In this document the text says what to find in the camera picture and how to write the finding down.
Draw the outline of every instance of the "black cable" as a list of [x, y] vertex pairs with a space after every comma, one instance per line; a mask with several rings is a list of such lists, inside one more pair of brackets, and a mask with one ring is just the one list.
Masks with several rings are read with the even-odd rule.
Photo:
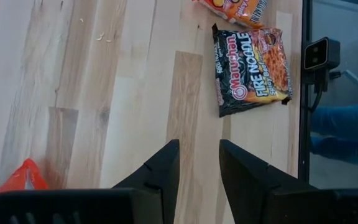
[[321, 96], [323, 95], [323, 88], [320, 85], [315, 86], [315, 88], [318, 88], [318, 92], [317, 92], [316, 98], [314, 99], [313, 105], [309, 108], [309, 111], [312, 113], [316, 110], [318, 104], [320, 103]]

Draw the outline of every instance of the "wooden table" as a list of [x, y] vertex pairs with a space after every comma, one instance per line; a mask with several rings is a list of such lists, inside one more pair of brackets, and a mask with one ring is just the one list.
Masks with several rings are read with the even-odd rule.
[[293, 101], [218, 118], [211, 26], [240, 28], [202, 5], [0, 0], [0, 185], [31, 157], [52, 189], [111, 187], [178, 138], [177, 223], [232, 222], [220, 139], [297, 174], [301, 12], [270, 1], [264, 16], [283, 30]]

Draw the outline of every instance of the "red object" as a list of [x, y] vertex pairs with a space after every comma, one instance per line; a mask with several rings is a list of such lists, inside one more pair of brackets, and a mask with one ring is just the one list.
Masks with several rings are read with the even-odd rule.
[[32, 159], [26, 159], [10, 178], [0, 186], [0, 193], [12, 190], [45, 190], [46, 181], [42, 178], [37, 165]]

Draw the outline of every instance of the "crumb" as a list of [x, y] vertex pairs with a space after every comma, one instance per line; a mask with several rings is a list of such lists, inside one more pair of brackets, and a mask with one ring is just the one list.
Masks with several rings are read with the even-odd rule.
[[97, 40], [97, 41], [102, 40], [102, 39], [103, 39], [103, 36], [104, 36], [104, 32], [103, 32], [102, 34], [100, 34], [100, 37], [99, 37], [99, 38], [97, 38], [96, 40]]

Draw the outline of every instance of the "person's leg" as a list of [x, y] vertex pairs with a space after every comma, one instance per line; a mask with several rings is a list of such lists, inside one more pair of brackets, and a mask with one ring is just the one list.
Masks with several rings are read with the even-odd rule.
[[358, 105], [318, 107], [311, 115], [311, 131], [358, 141]]
[[311, 137], [311, 141], [313, 154], [358, 165], [358, 142], [335, 137]]

